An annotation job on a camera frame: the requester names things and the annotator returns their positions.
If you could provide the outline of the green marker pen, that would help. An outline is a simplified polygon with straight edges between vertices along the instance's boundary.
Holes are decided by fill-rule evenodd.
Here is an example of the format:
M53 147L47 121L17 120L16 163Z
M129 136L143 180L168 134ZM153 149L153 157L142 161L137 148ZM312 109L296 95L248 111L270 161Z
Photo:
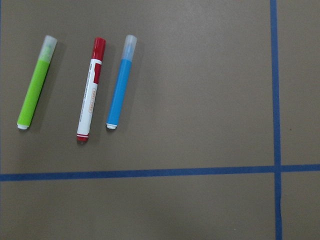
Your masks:
M40 94L57 45L57 39L46 35L17 119L17 128L27 130L33 120Z

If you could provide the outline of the blue marker pen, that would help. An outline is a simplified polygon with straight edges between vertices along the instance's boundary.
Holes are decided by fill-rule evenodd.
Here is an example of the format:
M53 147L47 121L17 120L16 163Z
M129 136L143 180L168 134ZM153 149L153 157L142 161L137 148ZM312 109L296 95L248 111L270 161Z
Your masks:
M112 101L105 123L106 128L109 130L115 130L119 124L136 44L137 38L134 35L126 36Z

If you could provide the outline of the red marker pen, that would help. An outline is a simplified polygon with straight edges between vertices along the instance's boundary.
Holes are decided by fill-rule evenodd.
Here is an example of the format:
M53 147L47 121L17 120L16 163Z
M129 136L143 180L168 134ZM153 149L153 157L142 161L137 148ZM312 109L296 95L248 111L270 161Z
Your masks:
M88 75L82 100L76 139L86 143L90 136L90 127L93 117L97 88L100 80L102 62L104 58L106 40L101 37L94 39Z

